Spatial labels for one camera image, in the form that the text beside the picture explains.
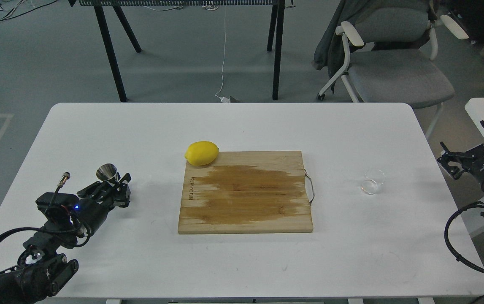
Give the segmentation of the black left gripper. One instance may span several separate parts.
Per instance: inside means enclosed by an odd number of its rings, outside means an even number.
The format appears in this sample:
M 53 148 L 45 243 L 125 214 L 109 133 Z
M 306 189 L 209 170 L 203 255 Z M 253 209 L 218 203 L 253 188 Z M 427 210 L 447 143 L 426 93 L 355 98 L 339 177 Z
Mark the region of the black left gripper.
M 126 173 L 114 186 L 95 181 L 76 193 L 80 200 L 73 207 L 74 214 L 85 226 L 88 235 L 92 236 L 101 227 L 116 206 L 129 206 L 131 191 L 128 183 L 131 180 L 130 173 Z

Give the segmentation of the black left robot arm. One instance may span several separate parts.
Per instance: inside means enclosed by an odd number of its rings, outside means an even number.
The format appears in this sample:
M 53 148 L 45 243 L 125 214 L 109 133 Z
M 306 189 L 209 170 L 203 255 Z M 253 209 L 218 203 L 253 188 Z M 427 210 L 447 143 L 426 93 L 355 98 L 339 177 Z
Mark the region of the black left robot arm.
M 87 244 L 111 210 L 129 205 L 130 174 L 120 176 L 100 168 L 96 175 L 98 181 L 74 195 L 60 192 L 70 177 L 64 173 L 55 192 L 46 192 L 36 200 L 47 219 L 43 227 L 14 228 L 0 235 L 1 244 L 14 233 L 34 232 L 23 244 L 17 264 L 0 271 L 0 304 L 35 304 L 56 296 L 78 271 L 78 261 L 69 260 L 58 249 Z

